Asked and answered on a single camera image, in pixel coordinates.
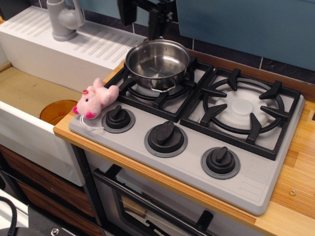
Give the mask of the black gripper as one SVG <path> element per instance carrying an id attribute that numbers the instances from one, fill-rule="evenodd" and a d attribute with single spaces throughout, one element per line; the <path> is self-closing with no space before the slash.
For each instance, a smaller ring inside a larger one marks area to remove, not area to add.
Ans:
<path id="1" fill-rule="evenodd" d="M 131 25 L 136 21 L 137 7 L 150 12 L 149 40 L 155 40 L 163 36 L 172 22 L 175 4 L 174 0 L 159 0 L 158 3 L 153 3 L 149 0 L 118 0 L 120 18 L 125 26 Z"/>

